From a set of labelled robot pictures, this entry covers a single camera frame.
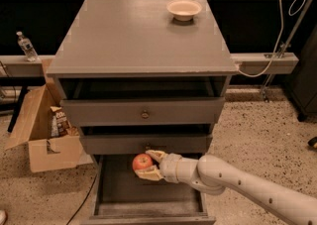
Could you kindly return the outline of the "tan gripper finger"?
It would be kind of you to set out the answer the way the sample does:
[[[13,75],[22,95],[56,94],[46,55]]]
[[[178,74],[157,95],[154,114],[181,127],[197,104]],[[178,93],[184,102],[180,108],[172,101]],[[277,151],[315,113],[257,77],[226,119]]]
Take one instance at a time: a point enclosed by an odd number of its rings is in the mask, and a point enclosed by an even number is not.
[[[159,164],[162,162],[164,158],[167,157],[166,152],[157,151],[157,150],[147,150],[146,154],[149,155],[153,160],[155,160]]]
[[[163,179],[163,176],[161,175],[157,166],[151,166],[146,169],[136,169],[135,174],[141,179],[151,181],[159,181]]]

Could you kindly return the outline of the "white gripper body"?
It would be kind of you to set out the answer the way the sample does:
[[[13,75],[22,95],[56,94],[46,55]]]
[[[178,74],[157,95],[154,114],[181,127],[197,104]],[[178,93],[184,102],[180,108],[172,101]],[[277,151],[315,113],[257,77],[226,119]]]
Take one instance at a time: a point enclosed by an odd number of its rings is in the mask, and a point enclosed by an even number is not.
[[[163,179],[171,183],[179,183],[177,179],[177,164],[181,160],[181,155],[165,155],[159,163],[159,171]]]

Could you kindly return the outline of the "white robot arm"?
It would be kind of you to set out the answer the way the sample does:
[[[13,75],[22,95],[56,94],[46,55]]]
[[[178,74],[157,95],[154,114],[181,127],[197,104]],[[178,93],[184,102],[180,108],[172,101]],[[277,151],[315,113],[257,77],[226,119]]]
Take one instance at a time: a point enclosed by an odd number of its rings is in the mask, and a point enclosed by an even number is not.
[[[200,159],[148,150],[132,161],[142,179],[185,183],[206,194],[221,194],[226,187],[247,197],[289,225],[317,225],[317,199],[237,169],[204,155]]]

